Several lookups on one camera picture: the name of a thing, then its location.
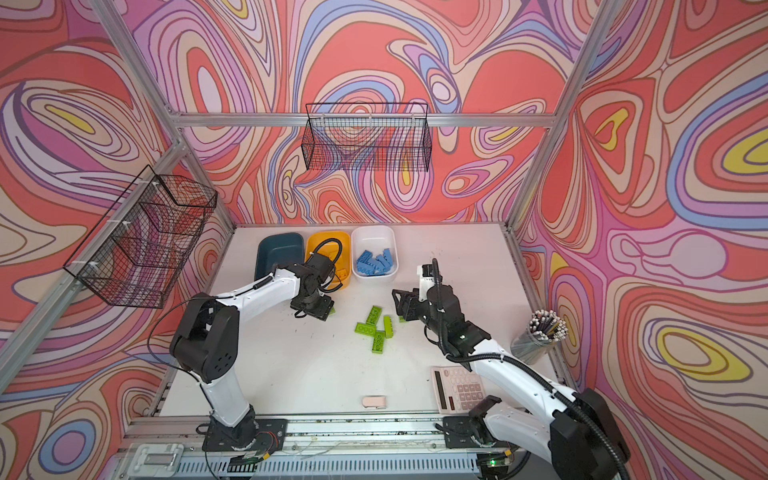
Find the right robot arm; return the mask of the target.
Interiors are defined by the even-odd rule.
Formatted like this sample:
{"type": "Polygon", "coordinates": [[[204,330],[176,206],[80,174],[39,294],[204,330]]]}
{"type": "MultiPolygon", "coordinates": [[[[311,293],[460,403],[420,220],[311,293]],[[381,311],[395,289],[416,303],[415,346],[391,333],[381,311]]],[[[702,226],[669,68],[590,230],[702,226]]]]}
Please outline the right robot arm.
{"type": "Polygon", "coordinates": [[[439,264],[418,270],[419,285],[392,290],[397,315],[419,321],[436,336],[446,361],[490,381],[512,400],[488,395],[454,428],[444,419],[446,439],[480,448],[510,445],[548,462],[561,479],[627,479],[631,454],[604,398],[575,391],[534,370],[466,319],[458,297],[443,283],[439,264]]]}

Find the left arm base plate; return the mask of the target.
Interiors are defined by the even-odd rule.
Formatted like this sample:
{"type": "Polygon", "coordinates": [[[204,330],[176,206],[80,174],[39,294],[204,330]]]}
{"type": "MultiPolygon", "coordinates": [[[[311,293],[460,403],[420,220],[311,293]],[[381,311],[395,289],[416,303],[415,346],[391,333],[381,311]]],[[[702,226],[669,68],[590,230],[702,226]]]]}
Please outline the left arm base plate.
{"type": "Polygon", "coordinates": [[[262,452],[272,454],[283,448],[288,421],[282,418],[244,419],[227,427],[209,419],[202,445],[204,452],[262,452]]]}

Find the blue lego brick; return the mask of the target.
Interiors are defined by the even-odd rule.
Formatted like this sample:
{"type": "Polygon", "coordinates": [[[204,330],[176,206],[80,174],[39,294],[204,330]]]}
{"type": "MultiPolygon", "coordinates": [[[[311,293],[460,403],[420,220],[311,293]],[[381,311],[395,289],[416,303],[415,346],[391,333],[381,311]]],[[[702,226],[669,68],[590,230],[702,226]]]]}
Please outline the blue lego brick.
{"type": "Polygon", "coordinates": [[[382,253],[382,256],[386,260],[389,268],[393,268],[395,266],[394,257],[390,249],[385,249],[382,253]]]}
{"type": "Polygon", "coordinates": [[[390,264],[383,255],[377,255],[374,258],[374,268],[377,272],[386,274],[390,269],[390,264]]]}
{"type": "Polygon", "coordinates": [[[372,258],[372,253],[369,250],[364,250],[363,253],[358,257],[357,262],[368,263],[372,258]]]}

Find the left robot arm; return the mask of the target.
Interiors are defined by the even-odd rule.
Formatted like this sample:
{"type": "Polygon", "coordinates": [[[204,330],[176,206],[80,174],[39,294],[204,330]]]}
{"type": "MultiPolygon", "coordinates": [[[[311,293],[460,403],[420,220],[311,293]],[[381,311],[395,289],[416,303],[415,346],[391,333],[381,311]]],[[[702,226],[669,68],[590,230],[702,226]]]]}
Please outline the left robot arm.
{"type": "Polygon", "coordinates": [[[313,252],[306,261],[278,265],[243,287],[216,296],[197,294],[188,302],[169,353],[195,379],[210,407],[204,452],[271,454],[282,448],[287,422],[260,422],[237,377],[241,325],[282,304],[299,318],[327,320],[338,259],[313,252]]]}

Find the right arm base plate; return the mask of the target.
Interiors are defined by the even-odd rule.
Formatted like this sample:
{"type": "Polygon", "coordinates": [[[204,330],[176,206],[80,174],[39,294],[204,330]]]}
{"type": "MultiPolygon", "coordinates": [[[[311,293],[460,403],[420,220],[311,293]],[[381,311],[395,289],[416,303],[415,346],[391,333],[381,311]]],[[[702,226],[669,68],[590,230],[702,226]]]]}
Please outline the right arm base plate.
{"type": "Polygon", "coordinates": [[[446,416],[439,424],[445,446],[449,449],[506,448],[510,444],[493,437],[478,419],[470,416],[446,416]]]}

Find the green lego brick low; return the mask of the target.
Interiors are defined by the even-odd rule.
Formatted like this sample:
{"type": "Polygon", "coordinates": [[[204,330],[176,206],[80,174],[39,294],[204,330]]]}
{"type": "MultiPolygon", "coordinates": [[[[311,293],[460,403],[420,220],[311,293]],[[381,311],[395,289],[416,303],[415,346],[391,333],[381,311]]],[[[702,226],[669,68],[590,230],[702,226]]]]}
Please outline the green lego brick low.
{"type": "Polygon", "coordinates": [[[355,325],[354,332],[360,335],[374,337],[377,333],[377,328],[375,325],[358,322],[355,325]]]}

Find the blue lego brick lone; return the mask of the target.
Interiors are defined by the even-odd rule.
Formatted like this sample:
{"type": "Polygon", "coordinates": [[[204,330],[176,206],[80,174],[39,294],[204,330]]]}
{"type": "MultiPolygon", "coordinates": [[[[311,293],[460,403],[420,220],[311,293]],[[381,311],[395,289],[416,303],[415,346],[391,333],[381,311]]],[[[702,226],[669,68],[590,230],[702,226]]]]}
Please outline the blue lego brick lone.
{"type": "Polygon", "coordinates": [[[373,267],[371,267],[370,265],[358,264],[357,268],[358,268],[358,271],[362,275],[366,275],[366,276],[374,276],[375,275],[375,269],[373,267]]]}

